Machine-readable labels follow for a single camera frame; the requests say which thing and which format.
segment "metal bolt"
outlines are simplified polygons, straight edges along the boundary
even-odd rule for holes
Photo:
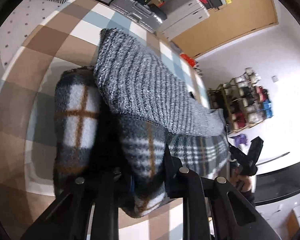
[[[75,179],[75,183],[76,184],[83,184],[84,183],[84,178],[83,177],[77,177]]]
[[[220,184],[225,184],[226,183],[226,178],[225,177],[217,177],[217,182]]]
[[[181,167],[181,168],[179,168],[179,171],[181,173],[187,174],[189,172],[189,169],[187,167]]]
[[[115,167],[114,170],[113,170],[113,173],[114,173],[115,175],[120,174],[120,173],[121,173],[120,167]]]

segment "folded clothing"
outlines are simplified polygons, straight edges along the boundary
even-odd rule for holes
[[[153,51],[120,30],[101,31],[93,73],[81,68],[62,75],[55,105],[56,195],[69,179],[107,166],[109,160],[97,157],[114,152],[117,158],[110,162],[126,165],[135,181],[134,203],[121,208],[141,217],[166,197],[166,144],[200,176],[212,178],[226,163],[222,110],[209,110],[191,98],[186,84]]]

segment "wall switch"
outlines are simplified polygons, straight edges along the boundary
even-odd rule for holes
[[[274,83],[276,83],[276,82],[278,82],[278,81],[279,81],[279,79],[278,79],[278,77],[277,77],[277,76],[273,76],[273,77],[272,77],[272,81],[273,81]]]

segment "table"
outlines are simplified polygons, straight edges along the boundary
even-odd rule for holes
[[[0,220],[12,239],[19,239],[54,200],[55,85],[63,71],[95,65],[103,28],[122,29],[153,49],[196,99],[209,107],[201,78],[166,41],[95,0],[64,3],[18,49],[0,86]],[[136,220],[120,210],[120,238],[179,235],[181,202],[173,201]]]

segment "person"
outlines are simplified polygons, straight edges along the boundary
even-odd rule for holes
[[[252,193],[252,180],[251,177],[240,175],[239,168],[235,168],[232,176],[230,176],[230,183],[236,187],[239,181],[243,181],[244,185],[240,191],[240,193],[250,202],[254,207],[256,206],[254,203],[254,193]]]

